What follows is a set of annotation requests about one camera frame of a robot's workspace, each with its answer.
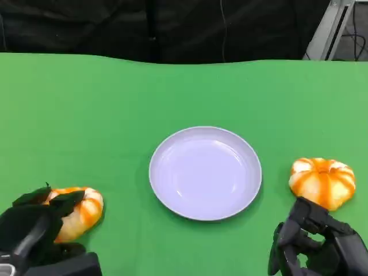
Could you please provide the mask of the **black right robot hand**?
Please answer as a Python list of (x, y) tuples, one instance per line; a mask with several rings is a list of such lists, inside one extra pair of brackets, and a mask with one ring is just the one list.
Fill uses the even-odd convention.
[(367, 275), (367, 247), (349, 224), (322, 206), (298, 197), (276, 227), (268, 274)]

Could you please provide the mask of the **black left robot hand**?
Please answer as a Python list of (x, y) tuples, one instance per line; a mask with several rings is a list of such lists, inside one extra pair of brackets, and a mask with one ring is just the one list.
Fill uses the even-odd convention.
[(41, 187), (20, 196), (1, 214), (1, 263), (17, 270), (50, 265), (86, 253), (83, 245), (56, 242), (63, 221), (82, 202), (84, 191), (57, 195), (45, 201), (51, 187)]

